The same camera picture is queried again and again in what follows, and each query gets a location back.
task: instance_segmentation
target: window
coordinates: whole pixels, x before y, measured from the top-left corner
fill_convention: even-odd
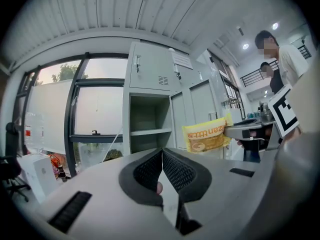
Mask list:
[[[13,123],[16,126],[21,126],[22,110],[24,108],[26,97],[17,98],[14,104]]]
[[[223,61],[221,61],[221,63],[222,63],[222,65],[223,65],[225,71],[227,72],[228,79],[231,81],[231,83],[232,83],[234,86],[237,86],[235,77],[234,77],[234,75],[232,74],[230,67],[229,67],[227,64],[225,64]]]
[[[102,161],[108,161],[123,156],[122,142],[115,143],[73,143],[75,162],[85,170]]]
[[[30,82],[31,82],[31,80],[32,80],[32,77],[35,75],[35,73],[33,72],[33,73],[30,73],[26,78],[25,78],[25,81],[24,81],[24,84],[23,84],[23,87],[22,87],[22,92],[23,91],[26,91],[27,89],[28,89],[28,87],[29,87],[29,84],[30,84]]]
[[[223,80],[225,89],[227,92],[227,96],[231,101],[227,101],[224,103],[225,109],[240,109],[242,120],[246,119],[245,109],[243,102],[241,100],[240,92],[237,87],[233,86],[233,84],[228,80]]]
[[[89,60],[82,79],[120,78],[126,77],[127,59],[123,58],[92,58]]]
[[[79,91],[74,133],[116,135],[122,128],[123,87],[83,87]]]
[[[219,70],[220,74],[224,76],[226,79],[229,79],[228,73],[223,66],[223,61],[219,59],[217,56],[215,56],[211,51],[209,51],[209,53],[211,54],[213,62],[216,65],[217,69]]]
[[[80,62],[81,60],[75,60],[41,69],[35,81],[35,86],[72,80]]]

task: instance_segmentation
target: person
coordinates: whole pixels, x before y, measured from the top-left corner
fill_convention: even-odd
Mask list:
[[[307,71],[309,65],[300,51],[293,45],[279,46],[276,38],[266,30],[255,37],[255,45],[267,59],[275,58],[279,62],[280,76],[284,85],[292,87]]]
[[[266,77],[271,77],[270,87],[274,94],[280,91],[284,86],[281,80],[280,70],[273,70],[268,62],[263,62],[260,66],[261,72],[266,73]]]

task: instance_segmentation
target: locker handle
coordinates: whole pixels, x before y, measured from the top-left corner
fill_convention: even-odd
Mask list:
[[[218,119],[218,114],[217,114],[217,112],[209,112],[209,113],[208,113],[208,119],[209,119],[209,121],[212,121],[211,114],[213,114],[213,113],[215,113],[215,119]]]
[[[133,65],[135,66],[135,69],[136,69],[137,73],[139,72],[140,58],[141,58],[141,55],[135,55],[134,56]]]

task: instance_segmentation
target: chair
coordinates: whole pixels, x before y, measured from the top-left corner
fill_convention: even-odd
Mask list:
[[[11,198],[14,193],[17,192],[24,197],[24,200],[26,202],[28,202],[29,199],[20,191],[20,189],[27,188],[27,190],[30,190],[30,186],[25,182],[25,184],[19,184],[16,179],[21,173],[21,167],[17,160],[19,133],[15,128],[14,123],[12,122],[9,122],[6,125],[5,129],[5,156],[0,156],[0,180],[6,181],[8,184],[11,184],[11,186],[6,187],[6,189],[10,191]]]

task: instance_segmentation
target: bottle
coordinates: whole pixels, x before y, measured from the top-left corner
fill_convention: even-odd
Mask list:
[[[79,174],[81,172],[81,163],[76,163],[75,164],[75,172],[76,174]]]
[[[25,114],[24,141],[31,154],[40,154],[44,149],[44,120],[41,114]]]
[[[62,179],[63,182],[66,182],[67,181],[67,176],[66,176],[66,173],[64,171],[64,168],[62,167],[62,164],[59,165],[58,169],[59,169],[59,177]]]

